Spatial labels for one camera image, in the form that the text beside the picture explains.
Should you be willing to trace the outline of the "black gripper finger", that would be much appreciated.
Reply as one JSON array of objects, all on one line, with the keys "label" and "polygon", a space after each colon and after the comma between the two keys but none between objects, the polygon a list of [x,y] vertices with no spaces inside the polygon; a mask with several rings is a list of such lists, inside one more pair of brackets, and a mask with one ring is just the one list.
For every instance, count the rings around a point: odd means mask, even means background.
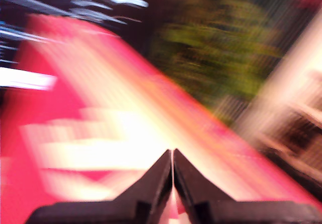
[{"label": "black gripper finger", "polygon": [[174,185],[191,223],[321,223],[321,213],[293,201],[236,201],[178,150]]},{"label": "black gripper finger", "polygon": [[114,200],[58,202],[34,210],[27,223],[158,223],[172,189],[171,151]]}]

